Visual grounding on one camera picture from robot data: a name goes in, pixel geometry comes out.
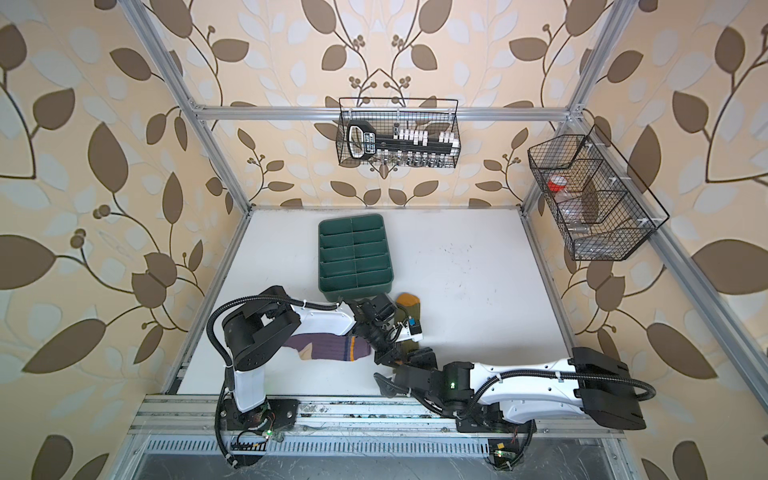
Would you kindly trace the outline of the green striped sock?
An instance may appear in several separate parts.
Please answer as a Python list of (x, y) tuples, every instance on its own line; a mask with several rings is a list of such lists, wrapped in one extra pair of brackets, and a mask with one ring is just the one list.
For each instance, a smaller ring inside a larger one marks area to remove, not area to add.
[(405, 322), (409, 318), (414, 318), (421, 324), (421, 302), (420, 299), (413, 294), (402, 293), (397, 297), (395, 304), (397, 308), (395, 314), (395, 324), (399, 329), (397, 345), (400, 346), (405, 353), (410, 353), (419, 348), (419, 342), (423, 338), (418, 342), (408, 340), (404, 335)]

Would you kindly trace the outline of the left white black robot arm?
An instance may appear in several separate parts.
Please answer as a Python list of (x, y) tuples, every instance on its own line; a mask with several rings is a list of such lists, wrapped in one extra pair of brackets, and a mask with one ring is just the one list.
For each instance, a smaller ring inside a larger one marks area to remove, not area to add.
[(291, 298), (273, 286), (218, 307), (207, 320), (206, 335), (224, 361), (214, 435), (225, 461), (234, 469), (256, 464), (270, 439), (294, 426), (298, 401), (270, 400), (265, 386), (267, 363), (291, 338), (339, 336), (347, 359), (353, 341), (361, 340), (377, 360), (392, 363), (400, 342), (418, 330), (418, 322), (385, 294), (323, 304)]

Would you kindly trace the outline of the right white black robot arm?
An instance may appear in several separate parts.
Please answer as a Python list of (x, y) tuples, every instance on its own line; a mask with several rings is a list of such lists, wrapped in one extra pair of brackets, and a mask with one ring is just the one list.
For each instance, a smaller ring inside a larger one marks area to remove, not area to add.
[(439, 368), (429, 348), (387, 359), (392, 376), (374, 376), (383, 396), (409, 396), (454, 420), (461, 433), (511, 435), (489, 448), (488, 462), (500, 471), (522, 463), (540, 419), (586, 416), (609, 430), (643, 430), (640, 405), (656, 395), (625, 363), (588, 347), (518, 367), (451, 362)]

